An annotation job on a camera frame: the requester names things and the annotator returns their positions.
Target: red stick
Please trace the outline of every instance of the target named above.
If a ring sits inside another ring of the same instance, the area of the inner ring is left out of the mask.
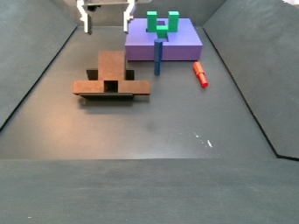
[[[193,64],[193,68],[194,68],[194,72],[201,80],[201,85],[203,88],[206,88],[210,83],[209,83],[209,80],[207,80],[207,77],[206,77],[206,73],[205,73],[205,70],[203,70],[203,67],[202,67],[202,63],[199,61],[195,61],[194,64]]]

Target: green block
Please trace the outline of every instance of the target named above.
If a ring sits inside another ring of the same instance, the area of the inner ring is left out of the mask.
[[[147,12],[147,31],[149,32],[157,32],[157,17],[158,17],[157,11]]]
[[[169,32],[178,32],[179,18],[181,18],[179,11],[169,12],[169,27],[170,27]]]
[[[157,35],[159,39],[167,39],[169,25],[157,26]]]

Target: table surface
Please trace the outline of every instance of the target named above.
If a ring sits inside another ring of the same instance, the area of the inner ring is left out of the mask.
[[[14,224],[235,224],[299,220],[295,161],[0,160]]]
[[[227,68],[201,27],[203,89],[191,61],[129,62],[153,94],[131,100],[91,101],[71,93],[98,68],[99,51],[125,50],[122,27],[75,31],[37,87],[0,133],[0,158],[274,158]]]

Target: wooden block structure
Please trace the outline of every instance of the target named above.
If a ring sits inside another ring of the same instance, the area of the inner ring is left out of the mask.
[[[149,80],[134,80],[133,70],[127,71],[125,52],[106,51],[99,52],[98,79],[75,80],[73,82],[73,93],[83,97],[150,95],[151,82]]]

